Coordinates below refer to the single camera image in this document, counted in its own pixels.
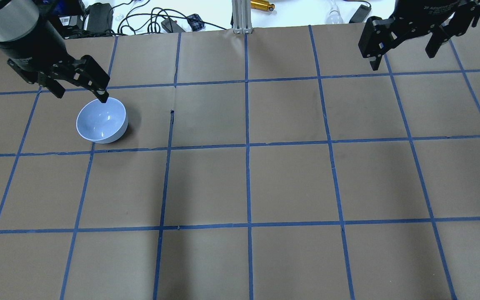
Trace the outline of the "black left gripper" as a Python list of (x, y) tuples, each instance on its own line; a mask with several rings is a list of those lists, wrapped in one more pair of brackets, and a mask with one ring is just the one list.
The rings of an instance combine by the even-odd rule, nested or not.
[(46, 67), (34, 71), (23, 69), (11, 58), (7, 59), (6, 63), (25, 83), (38, 84), (38, 77), (45, 78), (48, 91), (58, 99), (63, 98), (65, 88), (57, 80), (64, 80), (76, 87), (87, 89), (103, 104), (108, 101), (107, 87), (110, 77), (90, 55), (83, 55), (80, 59), (70, 56), (67, 60), (49, 63)]

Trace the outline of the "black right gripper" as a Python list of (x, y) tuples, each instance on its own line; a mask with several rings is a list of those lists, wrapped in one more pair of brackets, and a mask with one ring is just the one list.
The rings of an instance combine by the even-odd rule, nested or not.
[(372, 16), (366, 20), (358, 47), (377, 71), (389, 50), (407, 39), (432, 33), (425, 53), (434, 58), (452, 37), (476, 27), (479, 18), (480, 0), (397, 0), (388, 19)]

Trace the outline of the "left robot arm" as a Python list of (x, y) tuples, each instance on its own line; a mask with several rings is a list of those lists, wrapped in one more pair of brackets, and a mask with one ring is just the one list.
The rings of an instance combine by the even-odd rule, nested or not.
[(0, 0), (0, 50), (25, 82), (55, 97), (63, 97), (64, 80), (91, 91), (103, 104), (109, 98), (107, 72), (90, 55), (71, 56), (61, 34), (32, 0)]

